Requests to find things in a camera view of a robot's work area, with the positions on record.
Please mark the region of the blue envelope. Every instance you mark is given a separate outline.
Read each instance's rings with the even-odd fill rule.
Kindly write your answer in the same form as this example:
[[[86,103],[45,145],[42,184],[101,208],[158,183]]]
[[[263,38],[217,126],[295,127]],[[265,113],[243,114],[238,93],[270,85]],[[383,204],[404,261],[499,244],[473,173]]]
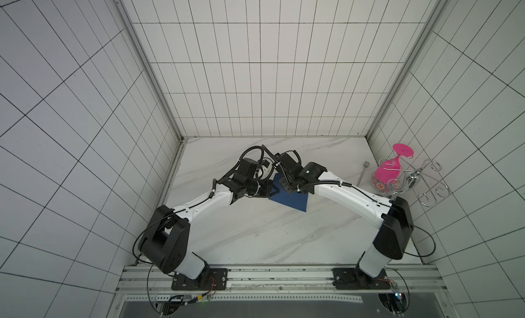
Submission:
[[[288,192],[284,177],[279,173],[273,177],[272,192],[269,200],[298,211],[307,211],[308,195],[296,191]]]

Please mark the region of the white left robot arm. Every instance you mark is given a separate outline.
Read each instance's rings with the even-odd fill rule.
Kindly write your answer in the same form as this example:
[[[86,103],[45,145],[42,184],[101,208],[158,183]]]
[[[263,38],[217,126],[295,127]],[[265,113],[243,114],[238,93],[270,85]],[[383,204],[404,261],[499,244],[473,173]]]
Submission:
[[[267,199],[278,193],[270,177],[273,165],[268,158],[242,158],[222,178],[213,180],[211,191],[178,207],[158,207],[137,242],[138,252],[164,274],[181,274],[203,282],[209,264],[189,249],[193,223],[228,207],[239,199]]]

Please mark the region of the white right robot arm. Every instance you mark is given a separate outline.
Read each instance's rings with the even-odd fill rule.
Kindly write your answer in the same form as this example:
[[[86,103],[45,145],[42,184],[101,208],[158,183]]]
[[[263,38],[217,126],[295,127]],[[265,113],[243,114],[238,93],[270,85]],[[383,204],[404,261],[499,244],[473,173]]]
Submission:
[[[274,166],[288,191],[333,200],[377,229],[373,242],[356,266],[359,275],[377,278],[391,261],[403,258],[414,231],[406,200],[372,194],[342,180],[320,164],[310,162],[302,166],[287,153],[277,154]]]

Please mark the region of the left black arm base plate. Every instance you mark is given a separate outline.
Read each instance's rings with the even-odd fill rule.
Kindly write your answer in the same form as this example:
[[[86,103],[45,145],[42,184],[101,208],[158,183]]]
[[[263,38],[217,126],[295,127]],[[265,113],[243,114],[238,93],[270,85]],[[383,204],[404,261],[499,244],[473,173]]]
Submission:
[[[222,291],[226,289],[228,270],[226,268],[205,268],[196,279],[177,273],[172,281],[172,291]]]

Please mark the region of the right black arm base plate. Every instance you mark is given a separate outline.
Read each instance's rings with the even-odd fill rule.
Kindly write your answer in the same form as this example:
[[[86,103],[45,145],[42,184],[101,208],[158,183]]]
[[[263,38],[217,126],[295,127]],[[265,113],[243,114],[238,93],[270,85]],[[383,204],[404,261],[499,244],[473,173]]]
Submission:
[[[362,272],[359,268],[339,267],[332,269],[334,277],[333,286],[337,290],[388,290],[391,289],[391,282],[387,279],[385,269],[380,275],[372,278]]]

